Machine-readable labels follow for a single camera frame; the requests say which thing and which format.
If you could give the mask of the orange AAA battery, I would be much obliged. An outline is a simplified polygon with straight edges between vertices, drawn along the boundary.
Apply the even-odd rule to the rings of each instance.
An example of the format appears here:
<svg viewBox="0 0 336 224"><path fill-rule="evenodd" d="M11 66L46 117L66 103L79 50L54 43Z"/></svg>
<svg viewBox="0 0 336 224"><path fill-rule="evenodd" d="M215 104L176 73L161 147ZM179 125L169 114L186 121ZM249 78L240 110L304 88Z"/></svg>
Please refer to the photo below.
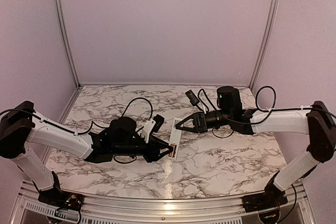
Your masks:
<svg viewBox="0 0 336 224"><path fill-rule="evenodd" d="M175 152L176 152L176 145L171 145L171 147L173 148L172 151L169 153L169 157L170 158L175 158Z"/></svg>

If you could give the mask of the white remote control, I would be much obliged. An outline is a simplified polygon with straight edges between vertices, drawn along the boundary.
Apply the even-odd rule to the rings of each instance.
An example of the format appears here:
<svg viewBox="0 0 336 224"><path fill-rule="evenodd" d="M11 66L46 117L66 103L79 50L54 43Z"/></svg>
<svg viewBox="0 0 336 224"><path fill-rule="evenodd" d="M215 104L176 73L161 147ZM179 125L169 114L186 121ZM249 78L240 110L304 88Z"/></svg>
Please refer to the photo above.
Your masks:
<svg viewBox="0 0 336 224"><path fill-rule="evenodd" d="M180 145L181 136L182 136L182 131L177 130L175 128L175 123L176 123L177 120L181 120L181 119L180 118L174 118L172 129L171 129L171 134L170 134L170 140L169 140L169 145L170 146L172 144L176 145L175 158L172 158L174 161L177 159L177 155L178 155L178 152L179 152L179 145Z"/></svg>

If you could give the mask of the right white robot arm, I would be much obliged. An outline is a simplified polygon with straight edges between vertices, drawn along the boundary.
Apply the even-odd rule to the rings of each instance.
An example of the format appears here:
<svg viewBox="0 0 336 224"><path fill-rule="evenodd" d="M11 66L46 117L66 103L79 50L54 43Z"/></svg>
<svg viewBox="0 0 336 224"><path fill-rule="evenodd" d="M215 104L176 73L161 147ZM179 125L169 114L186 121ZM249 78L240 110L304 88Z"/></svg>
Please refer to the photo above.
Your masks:
<svg viewBox="0 0 336 224"><path fill-rule="evenodd" d="M311 106L289 109L243 109L239 90L224 86L217 89L217 105L212 111L197 112L176 123L181 131L205 133L228 125L233 132L254 135L265 132L289 132L308 135L303 153L278 171L265 186L260 203L271 207L297 180L308 176L319 164L329 161L335 152L335 115L322 101Z"/></svg>

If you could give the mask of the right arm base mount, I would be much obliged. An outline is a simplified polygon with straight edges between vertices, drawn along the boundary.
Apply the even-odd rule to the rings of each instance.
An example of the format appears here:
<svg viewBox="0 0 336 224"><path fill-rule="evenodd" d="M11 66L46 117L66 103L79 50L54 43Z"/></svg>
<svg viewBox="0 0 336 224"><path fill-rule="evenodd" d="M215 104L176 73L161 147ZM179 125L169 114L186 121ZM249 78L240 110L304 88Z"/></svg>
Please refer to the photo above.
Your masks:
<svg viewBox="0 0 336 224"><path fill-rule="evenodd" d="M246 212L265 210L279 207L288 203L286 196L280 195L276 197L267 193L247 195L242 198L242 201L243 208Z"/></svg>

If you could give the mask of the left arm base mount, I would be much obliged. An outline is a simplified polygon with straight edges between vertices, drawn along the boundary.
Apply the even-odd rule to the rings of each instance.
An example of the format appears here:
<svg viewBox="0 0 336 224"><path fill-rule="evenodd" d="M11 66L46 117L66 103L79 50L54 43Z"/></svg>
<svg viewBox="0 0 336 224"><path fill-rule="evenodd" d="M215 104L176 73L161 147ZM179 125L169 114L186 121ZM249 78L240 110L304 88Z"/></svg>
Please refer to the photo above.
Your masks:
<svg viewBox="0 0 336 224"><path fill-rule="evenodd" d="M54 179L53 187L49 190L39 190L38 200L48 205L58 207L59 209L80 211L84 195L62 190L58 176L54 172L51 172L51 174Z"/></svg>

